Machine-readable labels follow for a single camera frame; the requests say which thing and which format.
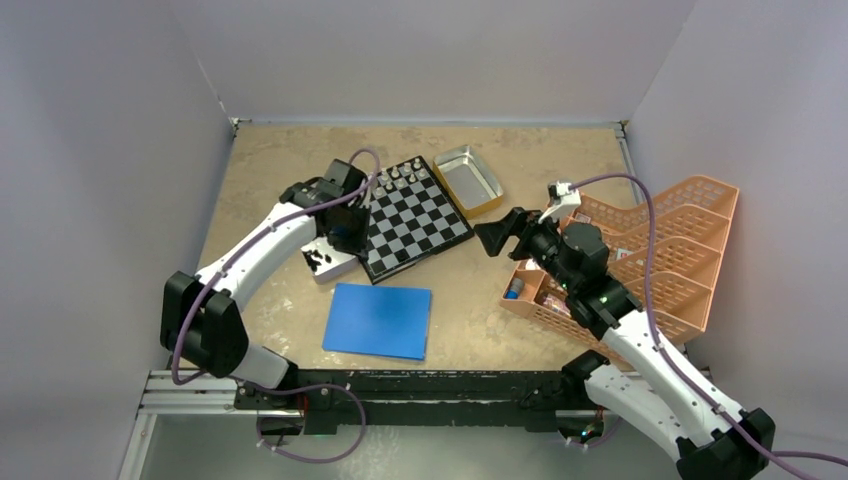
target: blue folder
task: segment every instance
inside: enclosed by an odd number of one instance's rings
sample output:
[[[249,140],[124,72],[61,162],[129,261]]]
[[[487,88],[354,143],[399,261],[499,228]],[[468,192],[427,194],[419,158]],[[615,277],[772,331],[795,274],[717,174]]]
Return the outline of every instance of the blue folder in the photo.
[[[424,360],[432,292],[336,285],[324,350]]]

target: silver tray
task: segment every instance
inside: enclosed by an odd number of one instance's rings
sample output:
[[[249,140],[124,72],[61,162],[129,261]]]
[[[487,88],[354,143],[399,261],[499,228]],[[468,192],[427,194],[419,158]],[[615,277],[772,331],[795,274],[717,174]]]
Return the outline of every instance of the silver tray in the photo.
[[[483,158],[463,145],[436,156],[433,166],[444,178],[445,187],[453,193],[466,215],[473,209],[503,197],[503,188]]]

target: white wall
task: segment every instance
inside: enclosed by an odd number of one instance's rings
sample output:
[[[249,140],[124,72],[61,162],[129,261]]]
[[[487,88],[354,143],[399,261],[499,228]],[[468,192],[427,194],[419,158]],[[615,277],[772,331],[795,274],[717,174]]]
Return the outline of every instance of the white wall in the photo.
[[[655,191],[695,173],[741,187],[694,354],[730,394],[773,416],[779,448],[843,456],[846,117],[848,3],[701,0],[628,131],[636,171]],[[766,478],[784,478],[775,470]]]
[[[231,135],[166,0],[0,4],[0,478],[117,475]]]
[[[630,118],[695,0],[171,0],[230,116]]]

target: orange plastic basket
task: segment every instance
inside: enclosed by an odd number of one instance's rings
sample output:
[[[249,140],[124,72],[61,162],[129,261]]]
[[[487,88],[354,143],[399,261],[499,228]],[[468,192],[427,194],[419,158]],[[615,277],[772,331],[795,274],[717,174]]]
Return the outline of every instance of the orange plastic basket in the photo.
[[[704,176],[690,177],[654,197],[657,243],[650,277],[654,313],[659,329],[675,345],[692,340],[707,328],[738,198],[738,188]],[[604,232],[610,248],[610,273],[644,302],[647,206],[620,209],[583,195],[581,206],[562,225],[575,221],[592,223]],[[501,297],[502,307],[623,363],[566,313],[541,304],[546,294],[565,299],[565,292],[544,271],[528,269],[527,262],[519,262],[514,277],[524,280],[524,289],[517,299]]]

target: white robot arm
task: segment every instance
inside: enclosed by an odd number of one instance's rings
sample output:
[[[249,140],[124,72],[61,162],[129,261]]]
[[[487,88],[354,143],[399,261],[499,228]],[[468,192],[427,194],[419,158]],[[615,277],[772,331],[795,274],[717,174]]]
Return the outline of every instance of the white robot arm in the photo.
[[[608,359],[589,351],[564,368],[575,393],[618,413],[654,440],[677,462],[684,478],[750,478],[762,470],[767,461],[731,421],[769,449],[775,429],[771,418],[761,409],[746,411],[707,380],[659,330],[651,331],[648,312],[607,271],[609,248],[601,231],[577,222],[560,231],[559,220],[580,205],[579,196],[575,200],[577,191],[565,182],[555,182],[548,193],[551,202],[546,212],[514,208],[502,220],[478,224],[474,230],[490,256],[500,253],[508,237],[518,237],[509,257],[532,258],[562,285],[572,318],[627,360],[650,388],[631,384]],[[704,401],[687,380],[719,407]]]
[[[263,221],[219,260],[193,276],[172,275],[165,285],[162,346],[219,378],[277,388],[293,377],[296,364],[249,342],[240,312],[287,258],[316,237],[343,254],[363,255],[370,218],[361,205],[366,188],[362,171],[335,160],[323,178],[287,189]]]

